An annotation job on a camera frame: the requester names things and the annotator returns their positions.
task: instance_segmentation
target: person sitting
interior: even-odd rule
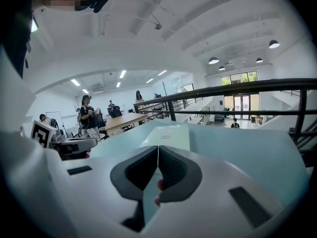
[[[137,91],[136,93],[136,98],[135,98],[135,103],[140,103],[144,102],[142,95],[140,94],[140,91]]]
[[[231,125],[231,128],[236,128],[236,129],[239,129],[240,128],[240,125],[237,123],[237,118],[233,119],[234,120],[234,123]]]
[[[40,115],[40,121],[43,122],[43,123],[46,123],[47,125],[51,125],[51,119],[46,117],[45,114],[41,114]]]
[[[110,101],[110,104],[108,105],[109,108],[113,108],[115,106],[115,104],[112,103],[112,101]]]

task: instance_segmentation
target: handrail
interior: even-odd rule
[[[283,90],[317,90],[317,79],[314,78],[288,78],[288,79],[271,79],[254,82],[246,82],[232,85],[206,87],[189,92],[176,93],[149,101],[134,104],[141,106],[157,102],[167,102],[174,100],[194,99],[199,97],[241,94],[253,92],[271,92]]]

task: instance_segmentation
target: wooden table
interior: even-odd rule
[[[115,130],[135,123],[138,125],[138,122],[142,120],[147,122],[148,115],[127,113],[126,115],[107,120],[105,130],[107,131],[109,137],[112,137],[112,133],[114,133]]]

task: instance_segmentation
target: window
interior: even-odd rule
[[[257,81],[258,75],[256,71],[248,72],[249,82]]]
[[[233,74],[230,76],[221,77],[222,85],[231,85],[245,82],[253,82],[258,80],[258,74],[256,71],[250,71],[245,73]]]
[[[222,85],[231,85],[230,76],[221,77]]]

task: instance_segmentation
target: woman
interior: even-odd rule
[[[142,95],[140,94],[140,91],[137,91],[136,93],[136,98],[135,98],[135,103],[140,103],[144,102]]]

